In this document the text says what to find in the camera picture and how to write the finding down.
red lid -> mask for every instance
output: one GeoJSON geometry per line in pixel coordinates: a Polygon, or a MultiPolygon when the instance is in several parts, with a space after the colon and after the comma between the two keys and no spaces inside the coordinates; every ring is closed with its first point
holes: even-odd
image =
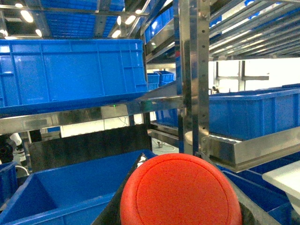
{"type": "Polygon", "coordinates": [[[124,188],[122,225],[241,225],[238,198],[225,176],[186,154],[154,157],[124,188]]]}

stainless steel shelf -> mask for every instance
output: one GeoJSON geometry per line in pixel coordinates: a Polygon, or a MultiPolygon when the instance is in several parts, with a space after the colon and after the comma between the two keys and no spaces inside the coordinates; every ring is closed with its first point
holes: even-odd
{"type": "Polygon", "coordinates": [[[210,135],[202,151],[228,169],[240,172],[300,151],[300,127],[247,141],[210,135]]]}
{"type": "Polygon", "coordinates": [[[150,137],[156,138],[160,141],[163,141],[174,147],[179,148],[177,127],[163,126],[153,121],[150,124],[150,129],[148,130],[148,134],[150,137]]]}
{"type": "Polygon", "coordinates": [[[9,117],[0,119],[0,134],[58,127],[180,107],[182,107],[182,97],[174,96],[134,100],[117,105],[104,105],[87,109],[9,117]]]}
{"type": "MultiPolygon", "coordinates": [[[[211,15],[211,21],[240,0],[228,1],[211,15]]],[[[276,59],[300,57],[300,4],[293,1],[256,1],[210,28],[210,60],[276,59]],[[258,16],[248,19],[255,12],[258,16]]],[[[147,62],[174,59],[173,19],[146,45],[147,62]]]]}

black panel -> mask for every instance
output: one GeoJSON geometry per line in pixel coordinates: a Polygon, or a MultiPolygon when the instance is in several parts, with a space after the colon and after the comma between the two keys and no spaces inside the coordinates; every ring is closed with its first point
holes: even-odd
{"type": "Polygon", "coordinates": [[[144,124],[29,145],[33,172],[142,149],[151,149],[144,124]]]}

wall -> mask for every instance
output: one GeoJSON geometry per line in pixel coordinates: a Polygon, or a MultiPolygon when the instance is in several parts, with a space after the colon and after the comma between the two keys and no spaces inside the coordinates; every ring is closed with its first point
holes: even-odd
{"type": "MultiPolygon", "coordinates": [[[[246,76],[269,76],[268,81],[246,81],[246,90],[279,87],[285,84],[300,83],[300,59],[247,60],[246,76]]],[[[238,61],[220,61],[219,76],[237,76],[238,61]]],[[[237,80],[221,80],[221,92],[238,91],[237,80]]]]}

perforated metal post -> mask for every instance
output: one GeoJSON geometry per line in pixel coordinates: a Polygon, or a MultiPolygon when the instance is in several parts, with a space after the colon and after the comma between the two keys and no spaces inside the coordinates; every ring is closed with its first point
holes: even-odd
{"type": "Polygon", "coordinates": [[[181,65],[177,66],[177,72],[181,71],[185,104],[181,111],[183,123],[182,127],[179,124],[179,129],[183,130],[183,135],[193,131],[193,148],[191,149],[185,141],[184,153],[195,154],[199,150],[201,139],[209,134],[210,1],[179,0],[179,19],[180,23],[174,21],[175,40],[178,30],[180,34],[181,65]]]}

